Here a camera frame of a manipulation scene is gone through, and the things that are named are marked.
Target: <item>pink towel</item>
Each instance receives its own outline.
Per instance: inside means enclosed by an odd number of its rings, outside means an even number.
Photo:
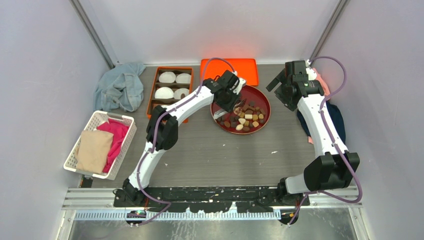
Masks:
[[[107,154],[107,162],[103,168],[103,173],[109,173],[115,159],[121,152],[121,145],[128,132],[128,126],[120,123],[119,121],[109,118],[109,122],[105,122],[98,126],[97,129],[113,134],[112,146]]]

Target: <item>plastic basket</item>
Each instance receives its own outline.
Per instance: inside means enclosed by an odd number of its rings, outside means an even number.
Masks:
[[[128,132],[126,133],[126,136],[122,142],[120,153],[115,158],[115,161],[113,161],[112,167],[110,167],[109,172],[96,174],[96,173],[81,171],[77,169],[78,161],[75,158],[75,150],[80,145],[81,136],[76,141],[75,145],[72,148],[72,151],[70,152],[65,163],[63,164],[64,169],[72,171],[72,172],[84,174],[84,175],[93,176],[94,178],[115,180],[115,178],[117,177],[118,171],[121,167],[121,164],[125,158],[125,154],[127,153],[128,147],[130,146],[131,141],[133,140],[134,134],[137,131],[137,127],[134,122],[134,118],[130,116],[124,116],[124,115],[115,114],[115,113],[106,112],[106,111],[95,111],[93,115],[91,116],[90,121],[88,121],[87,125],[85,126],[84,130],[93,131],[97,129],[97,127],[100,126],[101,124],[107,122],[108,119],[114,119],[116,121],[119,121],[125,124],[126,126],[129,126]]]

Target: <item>orange box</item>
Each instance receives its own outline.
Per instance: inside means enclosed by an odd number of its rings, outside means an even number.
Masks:
[[[185,84],[185,83],[163,83],[163,82],[159,82],[159,76],[164,73],[164,72],[173,72],[175,75],[178,74],[190,74],[191,75],[191,80],[190,80],[190,84]],[[156,99],[155,98],[155,92],[156,89],[161,88],[161,87],[168,87],[171,88],[174,92],[177,89],[186,89],[188,88],[189,93],[192,93],[193,91],[193,81],[194,81],[194,76],[193,76],[193,68],[191,67],[179,67],[179,66],[160,66],[157,68],[156,70],[156,75],[154,76],[154,80],[153,80],[153,85],[151,87],[151,93],[150,93],[150,99],[148,101],[148,106],[147,106],[147,110],[146,110],[146,114],[147,117],[150,119],[152,117],[151,112],[152,109],[154,107],[156,107],[157,105],[171,105],[174,104],[176,102],[178,102],[178,99]],[[183,121],[183,123],[188,123],[189,119],[187,118],[186,120]]]
[[[200,62],[200,77],[209,59],[202,59]],[[258,67],[254,58],[225,58],[237,71],[237,76],[246,80],[246,84],[256,87],[259,85]],[[214,79],[221,76],[226,70],[231,71],[230,66],[225,62],[215,59],[210,61],[204,73],[204,79]]]

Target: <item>red round tray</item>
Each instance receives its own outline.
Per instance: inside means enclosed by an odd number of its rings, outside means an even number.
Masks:
[[[266,114],[263,118],[265,120],[264,123],[259,124],[259,126],[257,127],[251,127],[249,131],[243,131],[243,130],[237,131],[235,127],[226,127],[224,125],[221,125],[219,122],[217,122],[214,119],[215,123],[218,124],[218,126],[220,126],[225,131],[233,133],[233,134],[239,134],[239,135],[251,134],[263,128],[267,124],[271,115],[271,105],[267,97],[257,88],[246,85],[241,89],[241,100],[244,100],[244,99],[246,99],[245,105],[248,105],[251,101],[254,101],[255,107],[260,107],[261,109],[265,110]],[[210,113],[212,114],[212,117],[214,116],[214,113],[220,109],[221,108],[215,103],[211,104]],[[225,121],[230,121],[230,116],[237,116],[237,115],[234,112],[229,112],[225,114],[223,118],[225,119]]]

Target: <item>metal pole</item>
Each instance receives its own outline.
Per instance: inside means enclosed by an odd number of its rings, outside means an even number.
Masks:
[[[334,9],[334,12],[332,13],[330,20],[327,23],[327,26],[325,27],[324,31],[321,34],[321,37],[318,40],[318,43],[316,44],[315,48],[313,49],[312,55],[309,59],[313,59],[315,57],[318,57],[321,50],[324,47],[324,44],[327,41],[327,38],[330,36],[331,32],[333,31],[334,27],[337,24],[337,21],[339,20],[340,16],[342,15],[344,9],[348,5],[350,0],[340,0],[337,4],[337,6]]]
[[[105,46],[103,46],[102,41],[100,40],[99,35],[97,34],[93,24],[91,23],[89,17],[87,16],[87,13],[84,11],[83,6],[81,5],[79,0],[69,0],[73,7],[75,8],[75,11],[78,13],[79,18],[84,23],[88,33],[90,34],[91,38],[93,39],[95,45],[97,46],[98,50],[100,51],[101,55],[103,56],[104,60],[106,61],[107,65],[110,69],[113,69],[115,67],[114,63],[112,62],[111,57],[108,54],[108,51],[106,51]]]

